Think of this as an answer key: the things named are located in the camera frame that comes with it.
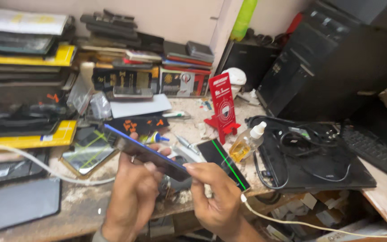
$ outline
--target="smartphone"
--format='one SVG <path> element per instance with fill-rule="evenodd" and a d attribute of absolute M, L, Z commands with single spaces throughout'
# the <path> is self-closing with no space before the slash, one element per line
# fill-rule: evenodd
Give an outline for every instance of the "smartphone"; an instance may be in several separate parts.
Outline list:
<path fill-rule="evenodd" d="M 207 162 L 216 163 L 219 165 L 228 176 L 237 184 L 241 192 L 250 189 L 250 184 L 241 174 L 240 170 L 229 157 L 228 153 L 223 149 L 218 139 L 205 141 L 197 144 L 196 148 L 201 152 Z"/>
<path fill-rule="evenodd" d="M 113 95 L 117 98 L 152 98 L 153 90 L 151 88 L 135 88 L 135 87 L 113 87 Z"/>
<path fill-rule="evenodd" d="M 179 163 L 150 149 L 148 146 L 143 145 L 137 140 L 131 139 L 128 135 L 108 124 L 104 124 L 104 127 L 119 135 L 122 152 L 125 152 L 129 156 L 133 156 L 142 162 L 152 162 L 157 167 L 163 168 L 164 174 L 176 181 L 184 181 L 191 177 L 186 171 L 186 168 Z"/>
<path fill-rule="evenodd" d="M 34 180 L 0 188 L 0 229 L 59 212 L 61 181 Z"/>

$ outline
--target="charging cable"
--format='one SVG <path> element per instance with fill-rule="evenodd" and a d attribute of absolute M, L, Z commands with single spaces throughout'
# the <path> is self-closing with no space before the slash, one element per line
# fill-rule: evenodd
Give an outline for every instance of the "charging cable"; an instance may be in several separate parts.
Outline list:
<path fill-rule="evenodd" d="M 3 146 L 3 145 L 0 145 L 0 149 L 6 150 L 6 151 L 11 151 L 11 152 L 17 153 L 19 155 L 22 155 L 25 158 L 28 158 L 29 160 L 35 162 L 37 165 L 39 165 L 40 167 L 42 167 L 43 169 L 45 169 L 49 173 L 53 174 L 55 177 L 57 177 L 61 180 L 67 181 L 67 182 L 82 184 L 82 185 L 86 185 L 86 186 L 94 186 L 94 185 L 106 184 L 106 183 L 114 181 L 114 179 L 115 179 L 115 177 L 110 178 L 110 179 L 100 180 L 100 181 L 72 179 L 72 178 L 69 178 L 69 177 L 62 175 L 61 173 L 58 173 L 58 172 L 52 170 L 48 165 L 46 165 L 45 163 L 43 163 L 42 161 L 37 159 L 35 156 L 33 156 L 33 155 L 23 151 L 23 150 L 9 147 L 9 146 Z"/>
<path fill-rule="evenodd" d="M 272 218 L 272 217 L 268 217 L 268 216 L 265 216 L 263 214 L 260 214 L 260 213 L 256 212 L 255 210 L 253 210 L 253 208 L 250 207 L 249 203 L 247 202 L 247 198 L 246 198 L 246 196 L 244 194 L 241 194 L 241 202 L 244 203 L 244 205 L 247 207 L 247 209 L 249 209 L 249 211 L 252 212 L 254 215 L 256 215 L 258 217 L 261 217 L 261 218 L 264 218 L 266 220 L 272 221 L 272 222 L 283 223 L 283 224 L 299 224 L 299 225 L 309 226 L 309 227 L 314 228 L 314 229 L 321 229 L 321 230 L 327 230 L 327 231 L 332 231 L 332 232 L 345 233 L 345 234 L 350 234 L 350 235 L 355 235 L 355 236 L 363 236 L 363 237 L 368 237 L 368 238 L 385 238 L 385 239 L 387 239 L 387 236 L 380 236 L 380 235 L 374 236 L 374 235 L 364 235 L 364 234 L 350 233 L 350 232 L 346 232 L 346 231 L 342 231 L 342 230 L 338 230 L 338 229 L 330 229 L 330 228 L 319 227 L 319 226 L 316 226 L 316 225 L 313 225 L 313 224 L 309 224 L 309 223 L 304 223 L 304 222 L 283 221 L 283 220 L 278 220 L 278 219 L 275 219 L 275 218 Z"/>

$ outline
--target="pen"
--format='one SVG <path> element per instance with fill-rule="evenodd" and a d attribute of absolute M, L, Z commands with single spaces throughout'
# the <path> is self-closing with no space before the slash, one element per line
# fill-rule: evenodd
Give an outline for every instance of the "pen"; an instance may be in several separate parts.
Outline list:
<path fill-rule="evenodd" d="M 182 146 L 192 150 L 193 152 L 195 152 L 197 155 L 200 154 L 199 151 L 197 151 L 192 145 L 191 143 L 189 143 L 189 141 L 187 141 L 185 138 L 181 137 L 181 136 L 178 136 L 178 135 L 175 135 L 175 137 L 177 138 L 177 140 L 180 142 L 180 144 L 182 144 Z"/>

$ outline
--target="white wall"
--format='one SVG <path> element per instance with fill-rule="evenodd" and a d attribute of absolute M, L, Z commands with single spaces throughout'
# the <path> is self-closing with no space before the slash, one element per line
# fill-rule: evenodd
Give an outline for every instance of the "white wall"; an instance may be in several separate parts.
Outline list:
<path fill-rule="evenodd" d="M 224 0 L 0 0 L 0 7 L 42 13 L 74 15 L 77 34 L 89 36 L 79 19 L 83 13 L 133 15 L 138 31 L 169 41 L 210 44 Z"/>
<path fill-rule="evenodd" d="M 286 32 L 292 19 L 313 0 L 258 0 L 250 21 L 255 34 L 276 36 Z"/>

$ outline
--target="black cable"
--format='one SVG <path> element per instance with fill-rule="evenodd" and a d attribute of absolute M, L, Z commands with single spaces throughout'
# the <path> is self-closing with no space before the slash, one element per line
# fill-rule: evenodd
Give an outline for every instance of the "black cable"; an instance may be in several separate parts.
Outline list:
<path fill-rule="evenodd" d="M 249 119 L 248 123 L 247 123 L 247 128 L 250 128 L 250 124 L 252 123 L 252 121 L 255 119 L 255 118 L 269 118 L 269 119 L 275 119 L 275 120 L 279 120 L 279 121 L 284 121 L 284 122 L 289 122 L 289 123 L 295 123 L 293 121 L 288 121 L 288 120 L 284 120 L 284 119 L 280 119 L 280 118 L 274 118 L 274 117 L 268 117 L 268 116 L 263 116 L 263 115 L 256 115 L 256 116 L 253 116 Z M 302 139 L 308 141 L 309 143 L 313 144 L 313 145 L 316 145 L 316 146 L 322 146 L 322 147 L 336 147 L 338 146 L 337 143 L 334 143 L 334 144 L 324 144 L 324 143 L 317 143 L 315 141 L 312 141 L 311 139 L 309 140 L 308 138 L 306 138 L 304 135 L 301 135 L 300 133 L 297 133 L 297 132 L 294 132 L 294 131 L 288 131 L 286 133 L 284 133 L 281 137 L 280 137 L 280 147 L 286 147 L 284 144 L 283 144 L 283 140 L 286 138 L 287 135 L 289 134 L 293 134 L 293 135 L 296 135 L 296 136 L 299 136 L 301 137 Z M 262 174 L 261 174 L 261 171 L 259 170 L 259 165 L 258 165 L 258 159 L 256 158 L 256 154 L 255 154 L 255 151 L 253 152 L 253 160 L 255 162 L 255 168 L 256 168 L 256 173 L 258 174 L 258 177 L 259 179 L 261 180 L 262 184 L 264 184 L 266 187 L 270 188 L 270 189 L 274 189 L 274 190 L 278 190 L 278 189 L 282 189 L 283 187 L 286 186 L 286 184 L 288 183 L 289 181 L 289 169 L 288 169 L 288 161 L 287 161 L 287 157 L 286 155 L 288 156 L 291 156 L 291 157 L 294 157 L 294 158 L 299 158 L 300 156 L 305 156 L 305 155 L 308 155 L 308 154 L 311 154 L 311 153 L 314 153 L 316 151 L 319 151 L 320 148 L 319 147 L 316 147 L 314 149 L 310 149 L 308 151 L 304 151 L 304 152 L 301 152 L 301 153 L 297 153 L 297 154 L 293 154 L 293 153 L 290 153 L 290 152 L 287 152 L 287 151 L 283 151 L 282 149 L 280 149 L 282 152 L 283 152 L 283 164 L 285 165 L 285 168 L 286 168 L 286 175 L 287 175 L 287 179 L 286 179 L 286 182 L 281 185 L 281 186 L 278 186 L 278 187 L 272 187 L 270 185 L 268 185 L 264 179 L 262 178 Z M 329 181 L 329 182 L 341 182 L 343 180 L 345 180 L 347 178 L 347 176 L 349 175 L 349 171 L 350 171 L 350 167 L 351 167 L 351 164 L 349 164 L 347 166 L 347 171 L 346 171 L 346 174 L 345 176 L 342 178 L 342 179 L 339 179 L 339 180 L 333 180 L 333 179 L 327 179 L 325 177 L 322 177 L 318 174 L 315 174 L 315 173 L 311 173 L 309 172 L 308 170 L 306 170 L 304 167 L 303 170 L 307 173 L 309 173 L 310 175 L 312 176 L 315 176 L 317 178 L 320 178 L 320 179 L 323 179 L 323 180 L 326 180 L 326 181 Z"/>
<path fill-rule="evenodd" d="M 274 205 L 280 200 L 281 197 L 282 197 L 282 194 L 279 192 L 274 192 L 273 196 L 268 198 L 268 199 L 260 197 L 260 196 L 255 196 L 255 198 L 258 201 L 262 202 L 265 205 Z"/>
<path fill-rule="evenodd" d="M 346 179 L 347 176 L 349 175 L 349 170 L 350 170 L 350 166 L 351 166 L 351 165 L 352 165 L 352 164 L 349 164 L 349 165 L 347 166 L 346 175 L 345 175 L 342 179 L 340 179 L 340 180 L 332 180 L 332 179 L 327 179 L 327 178 L 325 178 L 325 177 L 321 177 L 321 176 L 319 176 L 318 174 L 309 172 L 309 171 L 308 171 L 307 169 L 305 169 L 304 167 L 303 167 L 303 170 L 304 170 L 305 172 L 309 173 L 310 175 L 313 175 L 313 176 L 315 176 L 315 177 L 317 177 L 317 178 L 320 178 L 320 179 L 323 179 L 323 180 L 325 180 L 325 181 L 341 182 L 341 181 L 343 181 L 344 179 Z"/>
<path fill-rule="evenodd" d="M 297 132 L 294 132 L 294 131 L 288 131 L 286 133 L 284 133 L 281 137 L 280 137 L 280 144 L 284 146 L 283 144 L 283 140 L 285 139 L 285 137 L 289 134 L 293 134 L 293 135 L 297 135 L 299 137 L 301 137 L 302 139 L 316 145 L 316 146 L 324 146 L 324 147 L 337 147 L 338 145 L 337 144 L 321 144 L 321 143 L 316 143 L 314 142 L 313 140 L 309 140 L 307 137 L 305 137 L 304 135 L 300 134 L 300 133 L 297 133 Z"/>
<path fill-rule="evenodd" d="M 249 118 L 249 121 L 247 122 L 247 128 L 250 128 L 250 124 L 252 123 L 252 121 L 255 118 L 270 118 L 270 119 L 275 119 L 275 120 L 279 120 L 279 121 L 286 121 L 286 122 L 288 122 L 287 120 L 280 119 L 280 118 L 273 118 L 273 117 L 268 117 L 268 116 L 264 116 L 264 115 L 256 115 L 256 116 L 253 116 L 253 117 Z M 286 177 L 287 177 L 287 179 L 286 179 L 286 182 L 283 185 L 277 186 L 277 187 L 270 186 L 270 185 L 268 185 L 266 183 L 266 181 L 262 177 L 261 171 L 259 170 L 258 159 L 256 158 L 256 152 L 254 151 L 252 155 L 253 155 L 253 161 L 255 162 L 256 173 L 258 174 L 259 180 L 261 180 L 261 182 L 262 182 L 262 184 L 264 184 L 264 186 L 266 186 L 266 187 L 268 187 L 270 189 L 278 190 L 278 189 L 282 189 L 283 187 L 286 186 L 286 184 L 288 184 L 288 181 L 289 181 L 289 169 L 288 169 L 288 162 L 286 160 L 286 155 L 283 155 L 283 158 L 284 158 L 283 164 L 285 165 L 285 168 L 286 168 Z"/>
<path fill-rule="evenodd" d="M 329 145 L 329 144 L 319 144 L 319 143 L 316 143 L 316 142 L 312 142 L 311 140 L 307 139 L 304 135 L 301 135 L 300 133 L 293 132 L 293 131 L 288 131 L 288 132 L 284 133 L 284 134 L 280 137 L 280 145 L 281 145 L 281 146 L 285 146 L 285 145 L 283 144 L 283 140 L 284 140 L 285 137 L 286 137 L 287 135 L 289 135 L 289 134 L 294 134 L 294 135 L 297 135 L 297 136 L 299 136 L 299 137 L 302 137 L 304 140 L 307 140 L 307 141 L 309 141 L 310 143 L 312 143 L 312 144 L 314 144 L 314 145 L 317 145 L 317 146 L 325 146 L 325 147 L 336 147 L 336 146 L 337 146 L 336 144 Z M 282 152 L 286 153 L 286 154 L 289 155 L 289 156 L 293 156 L 293 157 L 296 158 L 296 157 L 299 157 L 299 156 L 304 156 L 304 155 L 313 153 L 313 152 L 315 152 L 315 151 L 318 151 L 318 148 L 316 148 L 316 149 L 310 149 L 309 151 L 305 151 L 305 152 L 298 153 L 298 154 L 290 154 L 290 153 L 288 153 L 287 151 L 282 151 Z M 347 171 L 346 171 L 345 176 L 344 176 L 342 179 L 339 179 L 339 180 L 327 179 L 327 178 L 322 177 L 322 176 L 320 176 L 320 175 L 318 175 L 318 174 L 309 172 L 309 171 L 308 171 L 307 169 L 305 169 L 302 165 L 301 165 L 301 167 L 303 168 L 303 170 L 304 170 L 305 172 L 307 172 L 307 173 L 309 173 L 310 175 L 315 176 L 315 177 L 317 177 L 317 178 L 320 178 L 320 179 L 323 179 L 323 180 L 326 180 L 326 181 L 330 181 L 330 182 L 341 182 L 341 181 L 345 180 L 345 179 L 347 178 L 347 176 L 349 175 L 349 170 L 350 170 L 350 166 L 351 166 L 351 165 L 352 165 L 352 164 L 349 164 L 349 165 L 347 166 Z"/>
<path fill-rule="evenodd" d="M 258 177 L 259 179 L 261 180 L 262 184 L 264 184 L 264 186 L 268 187 L 269 189 L 274 189 L 274 190 L 279 190 L 279 189 L 282 189 L 283 187 L 286 186 L 286 184 L 288 184 L 288 181 L 289 181 L 289 169 L 288 169 L 288 162 L 286 160 L 286 155 L 283 154 L 283 164 L 285 165 L 285 168 L 286 168 L 286 182 L 281 185 L 281 186 L 270 186 L 266 183 L 266 181 L 263 179 L 262 177 L 262 174 L 261 174 L 261 171 L 259 170 L 259 165 L 258 165 L 258 159 L 256 158 L 256 152 L 254 151 L 253 152 L 253 161 L 255 162 L 255 168 L 256 168 L 256 173 L 258 174 Z"/>

